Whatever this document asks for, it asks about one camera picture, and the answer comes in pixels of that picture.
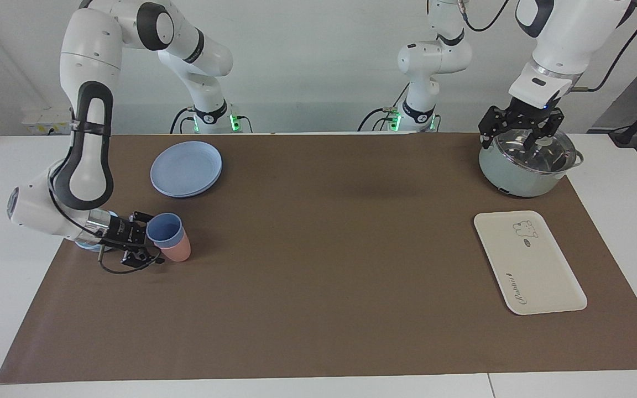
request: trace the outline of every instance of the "pot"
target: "pot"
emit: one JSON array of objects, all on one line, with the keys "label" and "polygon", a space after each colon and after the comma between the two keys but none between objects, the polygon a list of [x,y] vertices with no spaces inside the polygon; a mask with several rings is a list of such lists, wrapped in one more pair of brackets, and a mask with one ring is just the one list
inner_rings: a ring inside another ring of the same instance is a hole
[{"label": "pot", "polygon": [[561,131],[524,149],[530,133],[529,129],[513,129],[496,136],[488,149],[481,149],[481,171],[498,191],[521,197],[544,195],[569,169],[584,162],[584,156]]}]

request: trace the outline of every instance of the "white table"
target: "white table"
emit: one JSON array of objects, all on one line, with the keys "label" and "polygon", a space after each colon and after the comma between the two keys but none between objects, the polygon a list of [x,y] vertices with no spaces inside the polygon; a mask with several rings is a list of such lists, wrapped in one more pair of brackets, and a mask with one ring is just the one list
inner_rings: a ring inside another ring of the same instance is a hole
[{"label": "white table", "polygon": [[[637,153],[603,135],[571,136],[586,156],[569,174],[579,197],[637,294]],[[0,366],[60,244],[12,225],[7,199],[18,184],[66,152],[68,137],[0,137]],[[195,380],[0,386],[0,396],[637,396],[624,372],[435,375],[383,378]]]}]

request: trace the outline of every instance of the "blue plate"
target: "blue plate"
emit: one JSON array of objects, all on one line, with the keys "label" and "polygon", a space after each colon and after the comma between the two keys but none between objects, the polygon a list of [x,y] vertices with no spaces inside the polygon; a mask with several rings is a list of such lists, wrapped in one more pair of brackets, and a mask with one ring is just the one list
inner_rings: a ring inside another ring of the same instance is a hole
[{"label": "blue plate", "polygon": [[152,185],[170,197],[196,196],[220,177],[220,152],[208,143],[188,141],[161,152],[152,164]]}]

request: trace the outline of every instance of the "white cutting board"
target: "white cutting board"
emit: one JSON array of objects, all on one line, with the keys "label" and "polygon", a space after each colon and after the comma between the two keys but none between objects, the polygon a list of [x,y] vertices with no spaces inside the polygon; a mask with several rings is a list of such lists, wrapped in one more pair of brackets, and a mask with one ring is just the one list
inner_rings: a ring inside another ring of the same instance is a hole
[{"label": "white cutting board", "polygon": [[586,295],[540,214],[482,213],[473,224],[505,303],[515,314],[586,308]]}]

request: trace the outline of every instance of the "wall outlet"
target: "wall outlet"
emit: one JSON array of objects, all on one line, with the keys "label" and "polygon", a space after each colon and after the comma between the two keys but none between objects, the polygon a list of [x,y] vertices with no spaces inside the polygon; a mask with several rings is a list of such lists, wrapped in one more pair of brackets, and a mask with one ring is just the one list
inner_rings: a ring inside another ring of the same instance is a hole
[{"label": "wall outlet", "polygon": [[31,135],[68,135],[70,122],[70,111],[46,109],[27,113],[21,124]]}]

